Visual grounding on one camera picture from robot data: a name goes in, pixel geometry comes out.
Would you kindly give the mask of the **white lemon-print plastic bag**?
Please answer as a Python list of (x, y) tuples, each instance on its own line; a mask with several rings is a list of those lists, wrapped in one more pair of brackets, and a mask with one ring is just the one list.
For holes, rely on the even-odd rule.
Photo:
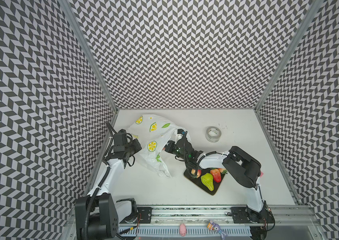
[(177, 141), (181, 138), (177, 133), (178, 129), (186, 131), (185, 128), (164, 117), (145, 114), (139, 116), (126, 131), (141, 144), (142, 150), (136, 154), (138, 162), (160, 177), (171, 178), (160, 153), (168, 141)]

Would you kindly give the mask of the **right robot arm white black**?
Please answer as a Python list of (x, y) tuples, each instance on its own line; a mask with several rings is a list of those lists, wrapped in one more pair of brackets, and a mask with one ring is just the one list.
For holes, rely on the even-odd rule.
[(225, 152), (196, 151), (186, 133), (177, 141), (168, 141), (163, 148), (185, 164), (184, 176), (210, 195), (215, 195), (225, 175), (229, 174), (243, 187), (246, 216), (242, 223), (271, 224), (275, 218), (263, 199), (260, 189), (261, 163), (237, 146)]

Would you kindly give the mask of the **green fake fruit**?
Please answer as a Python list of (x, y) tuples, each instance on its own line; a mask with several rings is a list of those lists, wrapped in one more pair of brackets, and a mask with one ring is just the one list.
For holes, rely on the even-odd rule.
[(203, 176), (201, 176), (201, 182), (204, 186), (207, 187), (207, 189), (212, 192), (214, 191), (214, 183), (213, 183), (213, 176), (210, 173), (206, 173)]

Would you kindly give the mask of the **red fake strawberry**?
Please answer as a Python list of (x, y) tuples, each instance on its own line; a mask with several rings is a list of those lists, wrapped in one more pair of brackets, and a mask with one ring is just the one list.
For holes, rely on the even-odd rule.
[(221, 172), (219, 169), (212, 169), (210, 170), (210, 174), (213, 176), (213, 180), (216, 183), (220, 183), (222, 178), (221, 178)]
[(220, 171), (220, 174), (221, 174), (221, 175), (225, 175), (225, 174), (228, 173), (227, 170), (226, 170), (226, 169), (223, 169), (223, 168), (219, 168), (218, 170)]

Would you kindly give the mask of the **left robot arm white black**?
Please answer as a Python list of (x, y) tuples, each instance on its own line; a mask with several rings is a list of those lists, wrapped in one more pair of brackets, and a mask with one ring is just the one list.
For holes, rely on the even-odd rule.
[(129, 159), (142, 147), (126, 130), (110, 131), (112, 139), (94, 186), (75, 203), (76, 236), (79, 240), (121, 238), (126, 231), (120, 231), (119, 224), (123, 220), (135, 221), (138, 218), (133, 198), (114, 201), (111, 194), (125, 168), (131, 166)]

